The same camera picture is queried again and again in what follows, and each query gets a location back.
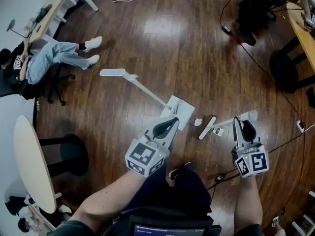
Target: desk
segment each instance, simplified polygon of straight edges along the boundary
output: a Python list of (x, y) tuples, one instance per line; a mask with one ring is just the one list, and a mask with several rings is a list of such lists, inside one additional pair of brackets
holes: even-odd
[[(47, 166), (41, 146), (61, 144), (62, 162)], [(16, 120), (13, 134), (16, 164), (21, 179), (34, 201), (47, 213), (56, 210), (56, 197), (51, 177), (67, 171), (83, 175), (89, 166), (86, 149), (75, 135), (63, 138), (41, 139), (25, 116)]]
[[(52, 7), (48, 11), (48, 13), (45, 15), (45, 17), (38, 23), (38, 25), (33, 30), (30, 36), (30, 43), (33, 43), (40, 39), (44, 39), (47, 42), (58, 42), (57, 40), (53, 39), (51, 36), (48, 36), (46, 34), (46, 31), (54, 17), (57, 17), (59, 20), (63, 21), (64, 23), (66, 22), (64, 18), (61, 18), (57, 15), (57, 12), (59, 11), (64, 1), (65, 0), (53, 0), (48, 3), (48, 4), (51, 4)], [(98, 7), (93, 3), (92, 0), (85, 0), (85, 1), (91, 6), (91, 8), (94, 11), (98, 11)]]
[[(309, 60), (313, 71), (315, 72), (315, 41), (310, 33), (303, 30), (299, 25), (304, 25), (301, 17), (303, 10), (290, 10), (301, 9), (294, 3), (287, 3), (288, 17), (291, 26), (294, 30), (295, 37), (281, 50), (274, 51), (270, 57), (270, 68), (275, 78), (276, 84), (280, 86), (285, 92), (295, 92), (297, 89), (307, 87), (315, 83), (315, 75), (306, 79), (300, 80), (298, 78), (295, 65), (305, 60)], [(292, 51), (296, 46), (301, 44), (304, 53), (291, 59), (287, 54)]]

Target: black sock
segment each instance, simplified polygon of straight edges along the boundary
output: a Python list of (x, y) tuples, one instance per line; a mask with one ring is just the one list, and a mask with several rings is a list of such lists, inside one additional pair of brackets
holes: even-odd
[(86, 49), (85, 43), (79, 44), (79, 50), (85, 50), (85, 49)]

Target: lamp base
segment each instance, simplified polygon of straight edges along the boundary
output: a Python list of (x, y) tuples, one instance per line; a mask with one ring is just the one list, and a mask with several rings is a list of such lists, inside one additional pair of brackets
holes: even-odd
[(173, 95), (169, 99), (167, 105), (170, 106), (172, 109), (169, 110), (168, 108), (164, 108), (162, 114), (160, 115), (160, 118), (170, 116), (177, 117), (179, 119), (178, 129), (183, 130), (195, 108), (182, 99), (177, 98)]

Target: desk surface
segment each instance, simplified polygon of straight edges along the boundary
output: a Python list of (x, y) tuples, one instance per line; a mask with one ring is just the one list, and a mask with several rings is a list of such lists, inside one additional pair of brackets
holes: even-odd
[(36, 132), (25, 116), (16, 120), (13, 134), (15, 161), (34, 201), (47, 213), (56, 210), (55, 192)]
[[(287, 9), (301, 9), (301, 7), (291, 2), (288, 2), (286, 7)], [(301, 12), (304, 13), (304, 11), (287, 10), (287, 12), (292, 28), (300, 41), (300, 44), (312, 66), (313, 71), (315, 72), (315, 40), (312, 38), (309, 32), (305, 31), (297, 24), (298, 22), (300, 25), (304, 25), (303, 19), (301, 17)]]
[(62, 6), (65, 0), (52, 0), (47, 5), (51, 4), (52, 7), (48, 11), (48, 13), (45, 15), (45, 17), (39, 22), (39, 24), (35, 27), (33, 33), (30, 36), (30, 43), (33, 43), (37, 40), (40, 40), (45, 34), (46, 31), (53, 20), (54, 16)]

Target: black shoe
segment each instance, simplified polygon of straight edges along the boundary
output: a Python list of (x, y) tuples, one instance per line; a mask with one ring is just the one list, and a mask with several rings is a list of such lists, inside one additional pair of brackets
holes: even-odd
[(254, 46), (256, 44), (256, 39), (252, 35), (252, 33), (248, 30), (243, 30), (240, 26), (236, 28), (237, 34), (239, 34), (246, 44)]
[(188, 162), (188, 163), (184, 164), (182, 167), (180, 167), (179, 169), (174, 169), (174, 170), (170, 171), (170, 173), (168, 175), (172, 181), (175, 180), (176, 176), (179, 174), (181, 169), (195, 171), (196, 164), (194, 162)]

